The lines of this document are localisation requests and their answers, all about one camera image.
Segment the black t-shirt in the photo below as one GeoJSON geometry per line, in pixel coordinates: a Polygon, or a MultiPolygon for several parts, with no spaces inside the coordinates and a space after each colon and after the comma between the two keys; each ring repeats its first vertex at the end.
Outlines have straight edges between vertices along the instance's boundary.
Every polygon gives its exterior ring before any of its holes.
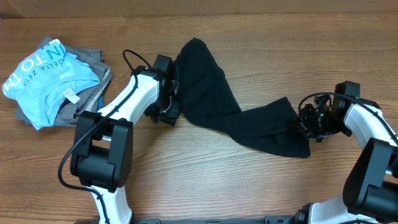
{"type": "Polygon", "coordinates": [[[237,143],[284,157],[310,156],[308,137],[290,101],[280,98],[243,111],[206,44],[197,38],[178,54],[178,99],[189,122],[229,135],[237,143]]]}

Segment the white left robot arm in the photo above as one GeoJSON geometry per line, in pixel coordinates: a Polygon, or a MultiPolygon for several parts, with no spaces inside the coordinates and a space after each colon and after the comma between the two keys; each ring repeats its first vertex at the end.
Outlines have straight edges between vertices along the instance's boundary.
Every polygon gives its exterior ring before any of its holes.
{"type": "Polygon", "coordinates": [[[125,184],[132,169],[134,125],[142,115],[175,125],[178,68],[158,55],[153,66],[132,70],[125,89],[107,106],[85,111],[77,121],[70,172],[95,199],[99,223],[133,223],[125,184]]]}

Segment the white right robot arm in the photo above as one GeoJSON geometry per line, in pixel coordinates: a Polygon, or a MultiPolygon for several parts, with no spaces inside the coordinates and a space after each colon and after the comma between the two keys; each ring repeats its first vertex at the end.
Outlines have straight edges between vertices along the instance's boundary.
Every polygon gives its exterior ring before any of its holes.
{"type": "Polygon", "coordinates": [[[289,223],[395,223],[397,222],[397,133],[383,117],[381,107],[360,96],[359,83],[345,81],[333,92],[306,96],[298,118],[309,139],[321,142],[342,133],[355,138],[361,150],[341,195],[308,203],[289,223]]]}

